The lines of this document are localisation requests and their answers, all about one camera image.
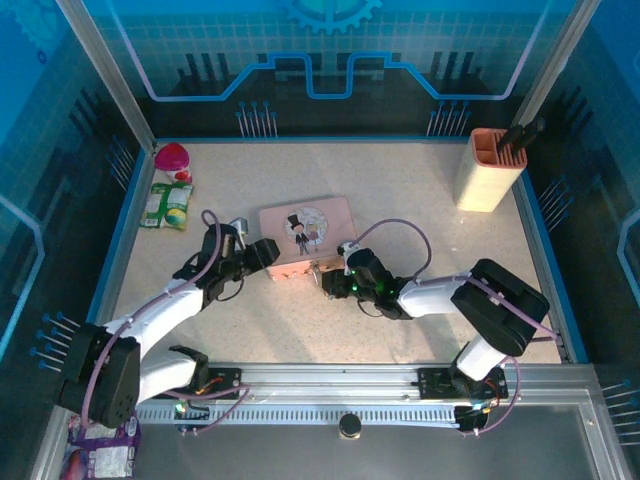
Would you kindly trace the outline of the green snack bag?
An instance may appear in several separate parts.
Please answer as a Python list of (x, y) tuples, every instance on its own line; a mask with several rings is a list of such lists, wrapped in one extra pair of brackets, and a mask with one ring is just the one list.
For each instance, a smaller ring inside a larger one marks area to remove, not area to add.
[(185, 182), (152, 184), (139, 226), (184, 231), (192, 193), (193, 186)]

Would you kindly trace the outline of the pink tin box couple print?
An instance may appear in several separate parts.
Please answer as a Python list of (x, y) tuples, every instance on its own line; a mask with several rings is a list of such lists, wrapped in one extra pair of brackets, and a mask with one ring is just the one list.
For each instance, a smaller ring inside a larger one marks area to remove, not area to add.
[(259, 212), (259, 224), (261, 234), (273, 239), (280, 251), (267, 269), (274, 281), (342, 268), (338, 248), (357, 237), (344, 197), (267, 207)]

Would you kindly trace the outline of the beige knife block orange top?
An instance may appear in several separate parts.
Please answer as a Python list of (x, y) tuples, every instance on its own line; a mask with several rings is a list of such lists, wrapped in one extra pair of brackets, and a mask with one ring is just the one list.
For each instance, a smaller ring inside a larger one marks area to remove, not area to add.
[(510, 146), (498, 150), (506, 129), (476, 128), (461, 156), (452, 196), (463, 211), (490, 213), (495, 210), (527, 167), (524, 149), (516, 155)]

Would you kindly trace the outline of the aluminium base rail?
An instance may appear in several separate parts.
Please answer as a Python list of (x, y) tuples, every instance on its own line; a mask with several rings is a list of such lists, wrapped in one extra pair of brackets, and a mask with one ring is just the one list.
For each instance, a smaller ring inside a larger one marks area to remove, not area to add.
[[(399, 405), (420, 401), (418, 371), (426, 364), (222, 363), (238, 368), (250, 401), (264, 404)], [(508, 363), (503, 371), (518, 406), (573, 405), (603, 400), (592, 366)]]

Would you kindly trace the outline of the purple snack bag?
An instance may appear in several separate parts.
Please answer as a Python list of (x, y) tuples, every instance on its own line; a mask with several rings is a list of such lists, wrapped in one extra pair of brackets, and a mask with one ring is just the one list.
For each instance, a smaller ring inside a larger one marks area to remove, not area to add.
[(117, 428), (92, 423), (84, 429), (80, 416), (72, 414), (67, 427), (58, 480), (133, 480), (141, 441), (135, 415)]

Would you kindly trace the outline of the aluminium frame post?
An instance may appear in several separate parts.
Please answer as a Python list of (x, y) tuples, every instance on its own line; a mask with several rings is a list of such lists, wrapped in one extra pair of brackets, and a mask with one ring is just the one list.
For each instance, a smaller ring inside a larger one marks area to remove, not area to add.
[(538, 115), (601, 1), (575, 0), (569, 16), (512, 120), (513, 125), (526, 125)]
[(138, 143), (146, 153), (153, 153), (157, 146), (155, 136), (86, 6), (82, 0), (55, 2)]

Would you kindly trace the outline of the black round knob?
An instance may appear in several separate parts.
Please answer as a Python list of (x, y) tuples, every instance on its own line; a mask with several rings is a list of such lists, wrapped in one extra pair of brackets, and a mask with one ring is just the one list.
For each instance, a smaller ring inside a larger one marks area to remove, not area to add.
[(361, 436), (362, 422), (357, 415), (347, 413), (340, 418), (338, 429), (342, 439), (357, 440)]

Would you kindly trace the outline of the magenta topped toy bottle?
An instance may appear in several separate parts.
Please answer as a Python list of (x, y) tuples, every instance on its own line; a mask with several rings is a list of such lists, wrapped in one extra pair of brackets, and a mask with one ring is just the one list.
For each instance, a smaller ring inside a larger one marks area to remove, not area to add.
[(189, 153), (179, 143), (164, 145), (155, 156), (154, 166), (171, 183), (191, 184), (193, 181)]

